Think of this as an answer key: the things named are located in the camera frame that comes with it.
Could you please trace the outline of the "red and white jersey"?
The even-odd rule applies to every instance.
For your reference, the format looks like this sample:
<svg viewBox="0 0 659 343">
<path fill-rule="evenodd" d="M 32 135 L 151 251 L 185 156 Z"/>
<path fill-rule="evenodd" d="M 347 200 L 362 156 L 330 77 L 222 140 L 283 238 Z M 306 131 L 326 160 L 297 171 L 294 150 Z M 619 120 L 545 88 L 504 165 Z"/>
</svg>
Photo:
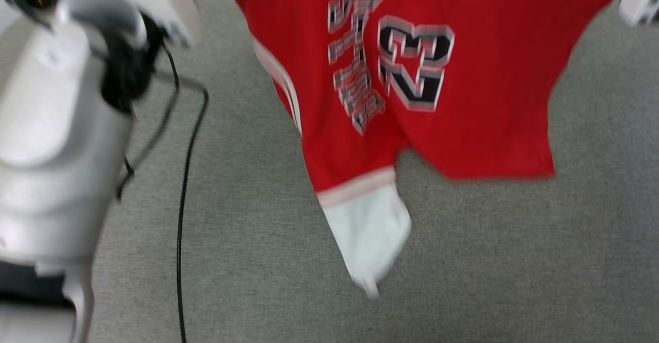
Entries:
<svg viewBox="0 0 659 343">
<path fill-rule="evenodd" d="M 368 296 L 410 232 L 402 151 L 452 180 L 554 175 L 550 95 L 611 1 L 235 0 Z"/>
</svg>

